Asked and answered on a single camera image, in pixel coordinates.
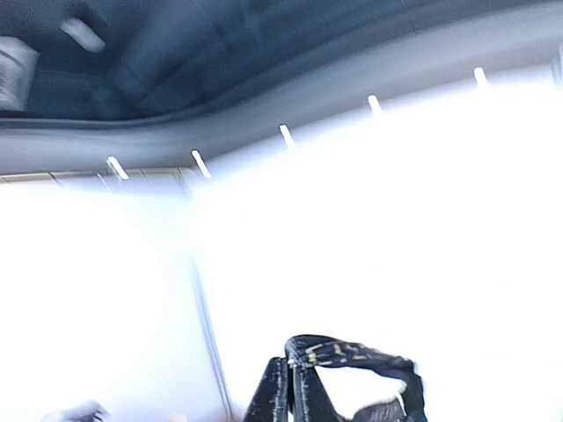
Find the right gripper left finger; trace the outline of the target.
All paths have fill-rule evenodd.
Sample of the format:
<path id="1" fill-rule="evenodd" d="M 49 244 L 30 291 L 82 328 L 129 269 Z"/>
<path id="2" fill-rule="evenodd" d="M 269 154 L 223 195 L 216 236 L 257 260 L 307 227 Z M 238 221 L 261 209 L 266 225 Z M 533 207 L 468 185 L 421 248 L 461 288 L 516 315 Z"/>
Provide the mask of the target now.
<path id="1" fill-rule="evenodd" d="M 243 416 L 243 422 L 289 420 L 289 365 L 286 358 L 272 358 Z"/>

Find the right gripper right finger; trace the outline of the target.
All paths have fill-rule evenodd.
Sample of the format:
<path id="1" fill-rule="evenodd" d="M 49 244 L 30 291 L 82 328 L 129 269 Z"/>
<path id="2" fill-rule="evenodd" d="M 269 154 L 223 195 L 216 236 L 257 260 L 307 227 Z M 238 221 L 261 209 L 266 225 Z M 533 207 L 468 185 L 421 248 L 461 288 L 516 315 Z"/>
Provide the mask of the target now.
<path id="1" fill-rule="evenodd" d="M 290 409 L 295 421 L 337 422 L 335 410 L 327 391 L 314 367 L 304 367 L 296 360 L 290 366 Z"/>

